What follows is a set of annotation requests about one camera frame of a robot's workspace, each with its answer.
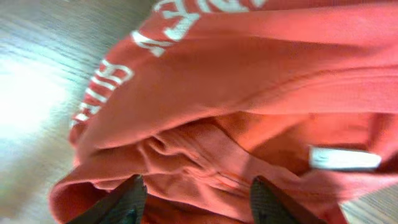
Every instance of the folded cloth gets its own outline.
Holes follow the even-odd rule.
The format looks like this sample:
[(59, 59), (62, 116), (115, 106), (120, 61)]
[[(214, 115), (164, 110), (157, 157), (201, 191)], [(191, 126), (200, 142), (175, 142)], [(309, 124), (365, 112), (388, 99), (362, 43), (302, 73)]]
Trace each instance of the folded cloth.
[[(361, 2), (158, 1), (91, 79), (55, 219), (134, 174), (148, 187), (143, 223), (252, 223), (258, 175), (338, 223), (337, 203), (398, 182), (398, 3)], [(382, 165), (311, 170), (310, 145)]]

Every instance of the red fabric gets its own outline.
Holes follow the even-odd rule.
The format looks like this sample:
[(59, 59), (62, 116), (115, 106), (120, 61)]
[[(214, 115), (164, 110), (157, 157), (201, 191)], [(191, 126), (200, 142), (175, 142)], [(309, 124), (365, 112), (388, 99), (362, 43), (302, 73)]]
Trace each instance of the red fabric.
[[(249, 186), (263, 175), (338, 223), (338, 202), (398, 182), (398, 4), (359, 2), (160, 1), (89, 85), (54, 217), (142, 174), (147, 223), (252, 223)], [(383, 165), (310, 170), (308, 145)]]

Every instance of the wooden floor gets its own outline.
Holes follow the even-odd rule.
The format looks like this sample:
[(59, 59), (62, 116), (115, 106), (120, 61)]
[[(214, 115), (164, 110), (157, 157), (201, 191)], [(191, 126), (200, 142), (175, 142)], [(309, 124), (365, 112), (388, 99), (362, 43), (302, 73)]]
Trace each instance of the wooden floor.
[[(47, 193), (71, 168), (69, 117), (154, 1), (0, 0), (0, 223), (54, 223)], [(352, 223), (398, 223), (398, 187), (343, 208)]]

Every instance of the white tag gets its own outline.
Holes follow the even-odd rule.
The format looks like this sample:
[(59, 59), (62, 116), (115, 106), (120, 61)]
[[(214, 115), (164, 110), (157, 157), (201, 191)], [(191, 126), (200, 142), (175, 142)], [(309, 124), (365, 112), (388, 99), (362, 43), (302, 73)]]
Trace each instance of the white tag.
[(310, 165), (327, 170), (371, 170), (379, 167), (381, 157), (359, 150), (312, 147)]

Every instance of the orange-red fabric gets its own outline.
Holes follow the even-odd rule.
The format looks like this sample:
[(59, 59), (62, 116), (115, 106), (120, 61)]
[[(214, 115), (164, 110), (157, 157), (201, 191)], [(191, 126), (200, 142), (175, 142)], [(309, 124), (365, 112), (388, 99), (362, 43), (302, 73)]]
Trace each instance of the orange-red fabric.
[[(252, 223), (249, 187), (262, 175), (337, 224), (338, 202), (398, 182), (398, 4), (361, 2), (159, 1), (91, 79), (54, 217), (65, 223), (142, 174), (144, 223)], [(310, 145), (383, 164), (311, 170)]]

